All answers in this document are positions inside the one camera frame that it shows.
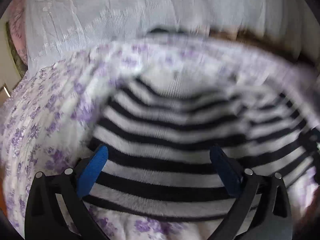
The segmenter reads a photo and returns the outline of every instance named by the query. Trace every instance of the pillow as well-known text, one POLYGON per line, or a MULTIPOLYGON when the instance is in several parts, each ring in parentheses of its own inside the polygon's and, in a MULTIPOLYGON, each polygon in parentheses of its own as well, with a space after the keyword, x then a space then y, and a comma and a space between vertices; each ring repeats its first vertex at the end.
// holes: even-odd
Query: pillow
POLYGON ((304 0, 27 0, 29 74, 76 49, 127 39, 159 26, 248 29, 294 58, 316 61, 320 25, 304 0))
POLYGON ((9 30, 11 40, 18 55, 25 65, 28 65, 26 33, 25 33, 26 0, 12 0, 9 5, 9 30))

